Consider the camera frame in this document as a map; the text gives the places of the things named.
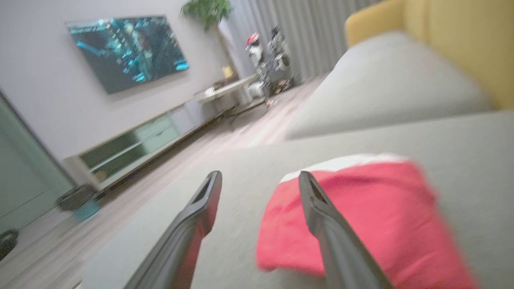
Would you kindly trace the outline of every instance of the red cloth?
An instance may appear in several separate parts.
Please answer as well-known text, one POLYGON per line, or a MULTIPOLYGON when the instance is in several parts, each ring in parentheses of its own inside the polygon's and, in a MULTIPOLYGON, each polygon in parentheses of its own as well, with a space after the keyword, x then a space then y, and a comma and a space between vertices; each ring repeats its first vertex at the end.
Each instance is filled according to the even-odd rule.
MULTIPOLYGON (((476 288, 416 165, 311 173, 396 288, 476 288)), ((269 200, 256 261, 264 270, 325 275, 318 240, 305 223, 297 177, 280 183, 269 200)))

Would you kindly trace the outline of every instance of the sofa armrest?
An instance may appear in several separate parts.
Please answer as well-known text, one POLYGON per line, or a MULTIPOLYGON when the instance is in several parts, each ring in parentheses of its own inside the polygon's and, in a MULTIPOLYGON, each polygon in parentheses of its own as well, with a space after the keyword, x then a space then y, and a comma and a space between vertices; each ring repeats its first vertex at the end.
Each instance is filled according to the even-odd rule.
POLYGON ((392 30, 403 30, 405 0, 384 0, 352 14, 346 20, 348 47, 392 30))

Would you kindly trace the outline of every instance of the tv screen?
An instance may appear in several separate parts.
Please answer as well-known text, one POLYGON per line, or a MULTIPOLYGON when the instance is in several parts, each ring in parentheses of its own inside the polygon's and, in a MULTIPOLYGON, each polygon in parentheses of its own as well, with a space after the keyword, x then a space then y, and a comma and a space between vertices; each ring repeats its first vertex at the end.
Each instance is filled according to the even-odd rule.
POLYGON ((108 93, 189 68, 165 16, 67 23, 108 93))

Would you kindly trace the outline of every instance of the gray sofa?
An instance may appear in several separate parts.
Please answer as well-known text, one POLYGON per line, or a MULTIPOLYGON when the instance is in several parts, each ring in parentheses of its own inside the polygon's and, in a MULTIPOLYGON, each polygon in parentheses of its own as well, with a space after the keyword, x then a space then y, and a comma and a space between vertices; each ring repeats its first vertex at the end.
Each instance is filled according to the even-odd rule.
POLYGON ((491 110, 476 82, 393 31, 350 48, 287 127, 298 139, 491 110))
POLYGON ((334 157, 392 152, 416 160, 482 288, 514 283, 514 112, 394 125, 213 156, 141 209, 89 262, 84 289, 122 289, 176 214, 213 170, 223 173, 212 232, 192 288, 318 288, 323 279, 262 272, 255 244, 264 208, 287 173, 334 157))

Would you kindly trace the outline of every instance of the wall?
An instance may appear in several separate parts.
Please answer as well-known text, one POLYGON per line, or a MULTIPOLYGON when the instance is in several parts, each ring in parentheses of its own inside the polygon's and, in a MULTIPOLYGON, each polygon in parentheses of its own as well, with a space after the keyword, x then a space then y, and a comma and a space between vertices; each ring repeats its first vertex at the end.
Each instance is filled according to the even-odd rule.
POLYGON ((10 0, 0 4, 0 88, 54 157, 88 149, 191 99, 223 77, 213 34, 179 15, 186 0, 10 0), (165 14, 191 68, 108 95, 67 21, 165 14))

